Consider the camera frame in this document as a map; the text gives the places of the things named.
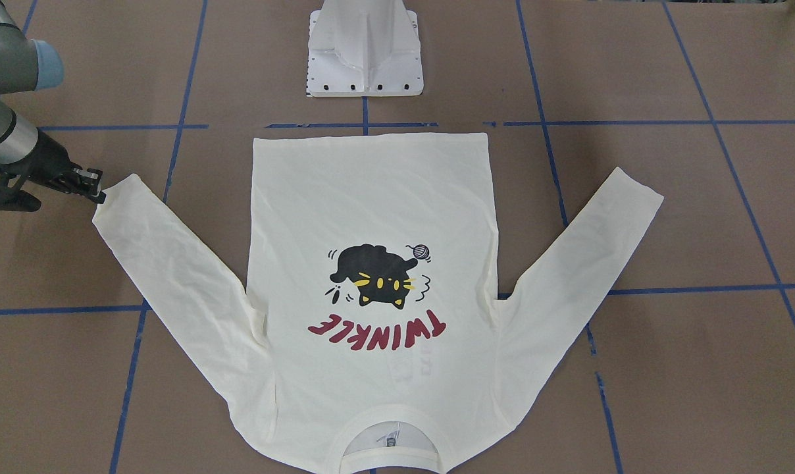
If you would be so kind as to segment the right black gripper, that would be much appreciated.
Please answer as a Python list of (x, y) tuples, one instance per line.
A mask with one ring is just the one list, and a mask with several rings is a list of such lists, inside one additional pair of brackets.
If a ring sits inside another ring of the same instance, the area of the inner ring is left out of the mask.
[(101, 170), (81, 170), (70, 160), (66, 148), (45, 132), (38, 132), (34, 148), (22, 160), (16, 162), (16, 174), (36, 185), (54, 191), (74, 193), (103, 204), (107, 195), (101, 187)]

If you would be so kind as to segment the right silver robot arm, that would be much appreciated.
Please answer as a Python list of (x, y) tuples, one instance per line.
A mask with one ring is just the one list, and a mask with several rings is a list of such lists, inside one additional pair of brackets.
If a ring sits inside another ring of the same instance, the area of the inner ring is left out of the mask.
[(101, 204), (102, 172), (70, 160), (66, 148), (1, 101), (3, 94), (57, 87), (64, 66), (43, 40), (28, 39), (0, 1), (0, 211), (36, 212), (40, 201), (25, 192), (33, 183)]

